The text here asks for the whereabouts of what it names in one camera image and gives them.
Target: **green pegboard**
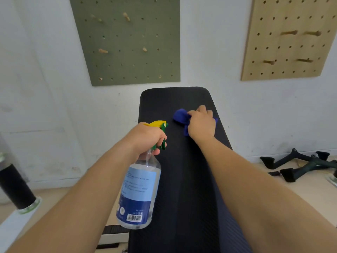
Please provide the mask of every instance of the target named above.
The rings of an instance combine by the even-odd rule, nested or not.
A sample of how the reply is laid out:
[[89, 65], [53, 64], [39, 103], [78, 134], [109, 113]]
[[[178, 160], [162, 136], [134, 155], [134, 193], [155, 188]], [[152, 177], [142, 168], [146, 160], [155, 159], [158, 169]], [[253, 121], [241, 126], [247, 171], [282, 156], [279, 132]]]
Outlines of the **green pegboard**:
[[180, 0], [70, 3], [93, 86], [180, 81]]

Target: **black foam grip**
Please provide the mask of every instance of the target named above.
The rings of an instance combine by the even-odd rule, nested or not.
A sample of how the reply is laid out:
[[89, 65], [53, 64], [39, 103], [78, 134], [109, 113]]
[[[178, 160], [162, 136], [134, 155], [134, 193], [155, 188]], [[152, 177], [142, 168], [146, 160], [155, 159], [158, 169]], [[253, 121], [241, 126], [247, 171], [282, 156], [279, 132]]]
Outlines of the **black foam grip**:
[[27, 208], [36, 200], [13, 164], [0, 171], [0, 187], [18, 209]]

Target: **blue cloth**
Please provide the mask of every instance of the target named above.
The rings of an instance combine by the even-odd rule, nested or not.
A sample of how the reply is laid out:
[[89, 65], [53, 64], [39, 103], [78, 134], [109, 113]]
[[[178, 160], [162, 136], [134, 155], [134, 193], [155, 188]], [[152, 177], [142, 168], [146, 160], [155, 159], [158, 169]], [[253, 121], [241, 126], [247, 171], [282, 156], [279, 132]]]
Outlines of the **blue cloth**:
[[187, 111], [183, 108], [176, 110], [176, 112], [173, 115], [173, 120], [176, 122], [182, 123], [185, 125], [184, 127], [184, 136], [189, 136], [188, 134], [188, 126], [189, 126], [189, 120], [191, 119], [191, 116], [187, 113]]

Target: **wooden floor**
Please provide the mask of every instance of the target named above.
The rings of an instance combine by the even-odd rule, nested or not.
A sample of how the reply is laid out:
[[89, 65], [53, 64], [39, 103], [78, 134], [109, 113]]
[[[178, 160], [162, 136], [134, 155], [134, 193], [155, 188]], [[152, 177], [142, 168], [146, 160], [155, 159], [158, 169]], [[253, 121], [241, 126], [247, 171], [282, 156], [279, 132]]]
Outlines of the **wooden floor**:
[[[269, 172], [263, 164], [256, 164], [257, 168]], [[291, 161], [281, 168], [297, 168], [298, 162]], [[309, 204], [311, 204], [318, 212], [320, 212], [330, 223], [334, 226], [337, 225], [337, 188], [332, 186], [327, 180], [326, 175], [331, 174], [332, 170], [319, 170], [312, 171], [305, 174], [295, 183], [287, 183], [284, 179], [280, 177], [275, 177], [276, 183], [282, 183], [285, 186], [292, 189], [295, 193], [301, 196]], [[36, 196], [42, 197], [43, 201], [41, 206], [37, 209], [34, 216], [24, 227], [21, 234], [25, 233], [33, 224], [35, 224], [45, 213], [49, 211], [68, 191], [68, 188], [56, 188], [56, 189], [45, 189], [34, 191]], [[107, 221], [107, 225], [116, 225], [116, 208], [117, 203], [115, 203], [114, 208], [111, 211], [110, 217]], [[0, 205], [0, 224], [15, 210], [12, 203]], [[96, 253], [120, 253], [122, 250], [127, 248], [127, 243], [121, 243], [118, 248], [114, 249], [101, 249], [96, 250]]]

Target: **blue label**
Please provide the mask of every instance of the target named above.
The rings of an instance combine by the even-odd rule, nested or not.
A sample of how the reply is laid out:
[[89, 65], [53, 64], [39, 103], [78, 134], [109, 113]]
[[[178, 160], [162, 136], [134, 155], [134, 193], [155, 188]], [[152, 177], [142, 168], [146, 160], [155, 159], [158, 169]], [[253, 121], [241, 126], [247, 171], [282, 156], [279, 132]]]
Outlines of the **blue label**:
[[153, 171], [129, 168], [116, 213], [119, 220], [134, 225], [147, 222], [155, 180]]

